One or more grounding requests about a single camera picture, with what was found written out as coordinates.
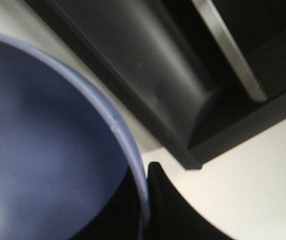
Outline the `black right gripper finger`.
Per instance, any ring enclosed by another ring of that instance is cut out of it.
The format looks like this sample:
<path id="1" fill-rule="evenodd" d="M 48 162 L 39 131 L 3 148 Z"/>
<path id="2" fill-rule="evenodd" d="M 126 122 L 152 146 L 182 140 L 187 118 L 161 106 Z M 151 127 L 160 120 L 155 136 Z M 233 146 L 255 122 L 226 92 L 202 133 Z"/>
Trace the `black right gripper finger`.
<path id="1" fill-rule="evenodd" d="M 158 162 L 148 165 L 150 240 L 230 240 L 202 217 L 174 187 Z"/>

